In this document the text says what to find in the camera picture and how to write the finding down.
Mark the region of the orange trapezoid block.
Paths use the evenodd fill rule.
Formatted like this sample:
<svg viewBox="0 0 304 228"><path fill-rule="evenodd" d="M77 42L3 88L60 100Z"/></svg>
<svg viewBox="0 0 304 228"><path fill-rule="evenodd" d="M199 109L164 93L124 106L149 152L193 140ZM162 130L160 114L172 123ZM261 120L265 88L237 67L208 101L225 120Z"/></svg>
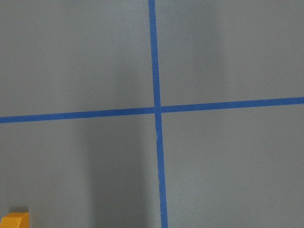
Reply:
<svg viewBox="0 0 304 228"><path fill-rule="evenodd" d="M28 212L12 212L0 221L0 228L29 228Z"/></svg>

